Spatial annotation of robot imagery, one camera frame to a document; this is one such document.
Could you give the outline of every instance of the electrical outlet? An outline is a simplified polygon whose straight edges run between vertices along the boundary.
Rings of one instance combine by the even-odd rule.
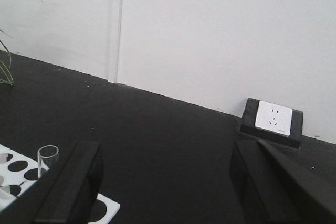
[[[255,127],[284,136],[290,135],[293,109],[260,101]]]

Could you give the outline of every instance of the black floor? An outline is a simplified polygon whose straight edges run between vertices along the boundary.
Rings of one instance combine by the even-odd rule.
[[[111,223],[243,223],[229,162],[237,118],[29,58],[0,86],[0,143],[36,159],[46,144],[99,141]]]

